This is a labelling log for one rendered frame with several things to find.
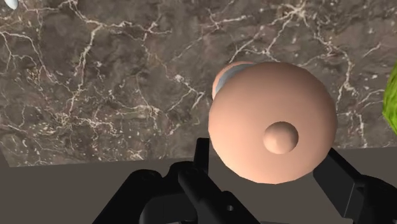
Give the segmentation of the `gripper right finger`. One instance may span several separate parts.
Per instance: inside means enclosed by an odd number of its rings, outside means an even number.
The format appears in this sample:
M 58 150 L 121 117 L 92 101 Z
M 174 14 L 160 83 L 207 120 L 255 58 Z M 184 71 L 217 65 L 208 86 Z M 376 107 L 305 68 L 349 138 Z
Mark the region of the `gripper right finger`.
M 313 177 L 343 218 L 352 224 L 397 224 L 397 188 L 361 174 L 333 148 Z

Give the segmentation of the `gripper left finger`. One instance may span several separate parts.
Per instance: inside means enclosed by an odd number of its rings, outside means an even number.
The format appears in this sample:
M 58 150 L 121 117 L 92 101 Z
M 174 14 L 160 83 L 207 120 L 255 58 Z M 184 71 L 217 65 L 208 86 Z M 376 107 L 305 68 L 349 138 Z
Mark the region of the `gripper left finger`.
M 132 172 L 92 224 L 260 224 L 208 176 L 209 145 L 197 139 L 194 159 L 172 164 L 166 176 Z

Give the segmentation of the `green leafy round thing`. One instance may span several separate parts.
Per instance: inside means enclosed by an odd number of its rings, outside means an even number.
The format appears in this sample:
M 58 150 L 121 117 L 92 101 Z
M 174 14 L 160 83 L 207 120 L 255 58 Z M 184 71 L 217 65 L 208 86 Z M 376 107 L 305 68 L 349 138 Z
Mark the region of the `green leafy round thing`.
M 397 61 L 384 90 L 382 114 L 397 135 Z

